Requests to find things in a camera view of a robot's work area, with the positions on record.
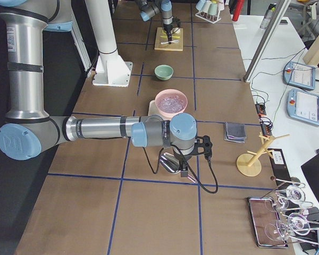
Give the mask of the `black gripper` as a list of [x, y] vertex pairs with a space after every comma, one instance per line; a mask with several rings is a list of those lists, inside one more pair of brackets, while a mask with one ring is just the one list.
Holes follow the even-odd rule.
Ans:
[[178, 32], [178, 29], [181, 27], [181, 21], [177, 17], [162, 19], [163, 22], [163, 30], [165, 31], [168, 37], [169, 45], [172, 43], [172, 33]]
[[179, 171], [181, 177], [188, 177], [188, 160], [190, 155], [181, 155], [176, 149], [173, 149], [174, 157], [179, 161]]

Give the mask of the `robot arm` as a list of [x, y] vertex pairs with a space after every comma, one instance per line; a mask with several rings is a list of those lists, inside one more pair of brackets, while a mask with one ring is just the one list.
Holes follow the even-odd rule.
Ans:
[[148, 21], [158, 13], [162, 16], [162, 28], [167, 36], [167, 43], [170, 45], [172, 40], [173, 25], [177, 25], [177, 29], [180, 28], [180, 19], [174, 17], [172, 14], [172, 3], [170, 0], [158, 0], [149, 3], [146, 0], [135, 0], [139, 10], [140, 16], [143, 21]]
[[67, 141], [130, 138], [136, 147], [172, 148], [182, 176], [198, 154], [197, 125], [187, 113], [164, 120], [158, 115], [79, 119], [50, 116], [44, 109], [43, 32], [72, 29], [70, 1], [0, 1], [6, 23], [10, 110], [0, 128], [0, 150], [27, 160]]

